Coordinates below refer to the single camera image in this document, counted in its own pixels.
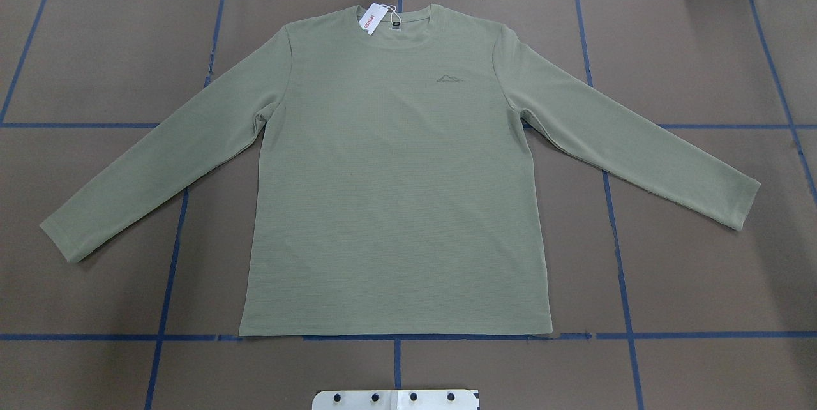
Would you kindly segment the olive green long-sleeve shirt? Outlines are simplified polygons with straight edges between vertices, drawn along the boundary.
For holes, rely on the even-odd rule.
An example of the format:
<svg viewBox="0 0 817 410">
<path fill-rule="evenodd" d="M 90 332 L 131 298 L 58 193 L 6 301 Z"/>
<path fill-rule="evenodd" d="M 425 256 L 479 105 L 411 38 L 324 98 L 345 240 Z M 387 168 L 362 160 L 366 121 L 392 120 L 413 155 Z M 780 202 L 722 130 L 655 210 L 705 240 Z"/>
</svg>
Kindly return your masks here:
<svg viewBox="0 0 817 410">
<path fill-rule="evenodd" d="M 529 124 L 741 230 L 758 180 L 592 89 L 510 28 L 432 4 L 298 20 L 41 222 L 79 262 L 257 137 L 239 334 L 547 335 Z"/>
</svg>

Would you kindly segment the white hang tag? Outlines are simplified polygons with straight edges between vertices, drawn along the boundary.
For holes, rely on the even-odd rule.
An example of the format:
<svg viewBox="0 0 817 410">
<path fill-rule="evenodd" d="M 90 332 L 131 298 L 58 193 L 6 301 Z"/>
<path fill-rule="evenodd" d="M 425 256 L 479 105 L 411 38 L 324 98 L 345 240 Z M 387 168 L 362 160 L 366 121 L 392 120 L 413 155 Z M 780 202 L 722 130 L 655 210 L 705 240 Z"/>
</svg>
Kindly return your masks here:
<svg viewBox="0 0 817 410">
<path fill-rule="evenodd" d="M 368 36 L 372 36 L 380 25 L 386 14 L 391 11 L 391 6 L 387 4 L 372 3 L 365 12 L 360 15 L 357 21 L 359 28 Z"/>
</svg>

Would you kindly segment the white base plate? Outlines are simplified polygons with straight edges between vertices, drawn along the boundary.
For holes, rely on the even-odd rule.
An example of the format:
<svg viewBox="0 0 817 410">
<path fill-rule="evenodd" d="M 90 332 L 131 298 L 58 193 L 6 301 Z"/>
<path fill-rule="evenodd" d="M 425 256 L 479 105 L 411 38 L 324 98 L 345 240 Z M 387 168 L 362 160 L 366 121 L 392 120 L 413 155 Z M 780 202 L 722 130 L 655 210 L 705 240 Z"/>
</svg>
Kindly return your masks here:
<svg viewBox="0 0 817 410">
<path fill-rule="evenodd" d="M 327 390 L 316 393 L 312 409 L 479 409 L 477 390 Z"/>
</svg>

